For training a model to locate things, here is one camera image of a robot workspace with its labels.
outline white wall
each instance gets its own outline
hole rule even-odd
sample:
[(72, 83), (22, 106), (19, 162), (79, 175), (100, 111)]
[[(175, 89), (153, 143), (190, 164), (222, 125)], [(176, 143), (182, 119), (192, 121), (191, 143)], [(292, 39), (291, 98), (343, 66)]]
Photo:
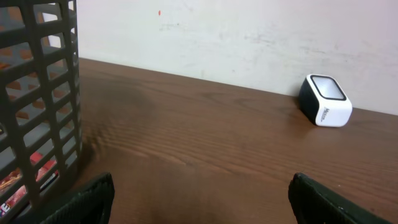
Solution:
[(396, 0), (77, 2), (80, 57), (286, 95), (320, 73), (398, 114)]

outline gray basket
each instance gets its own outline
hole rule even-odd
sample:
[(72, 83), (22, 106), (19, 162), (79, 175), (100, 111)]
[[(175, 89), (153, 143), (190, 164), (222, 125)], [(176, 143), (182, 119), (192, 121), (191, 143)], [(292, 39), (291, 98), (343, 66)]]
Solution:
[[(71, 186), (80, 124), (76, 1), (0, 0), (0, 181), (16, 169), (22, 174), (2, 192), (0, 206), (27, 189), (0, 223)], [(43, 157), (32, 164), (35, 152)], [(36, 180), (50, 160), (56, 164)]]

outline white cube device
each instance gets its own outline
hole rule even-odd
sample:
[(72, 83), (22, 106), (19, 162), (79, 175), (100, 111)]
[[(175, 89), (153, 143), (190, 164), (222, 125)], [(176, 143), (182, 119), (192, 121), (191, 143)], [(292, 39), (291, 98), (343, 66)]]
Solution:
[(298, 100), (303, 113), (319, 126), (342, 127), (353, 111), (353, 105), (337, 81), (327, 75), (307, 75)]

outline brown wooden surface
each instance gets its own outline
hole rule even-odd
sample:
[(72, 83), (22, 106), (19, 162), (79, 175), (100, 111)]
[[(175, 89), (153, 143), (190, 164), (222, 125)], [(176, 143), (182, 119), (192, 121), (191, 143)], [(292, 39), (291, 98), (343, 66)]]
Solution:
[(296, 223), (296, 172), (398, 222), (398, 116), (320, 128), (290, 96), (84, 59), (80, 77), (76, 185), (112, 173), (110, 223)]

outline wooden table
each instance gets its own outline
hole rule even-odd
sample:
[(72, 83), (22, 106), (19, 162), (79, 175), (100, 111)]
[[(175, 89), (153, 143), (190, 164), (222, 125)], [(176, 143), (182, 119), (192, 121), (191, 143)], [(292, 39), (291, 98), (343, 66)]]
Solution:
[(398, 116), (320, 128), (291, 96), (85, 59), (80, 78), (76, 185), (112, 173), (110, 223), (296, 223), (296, 172), (398, 222)]

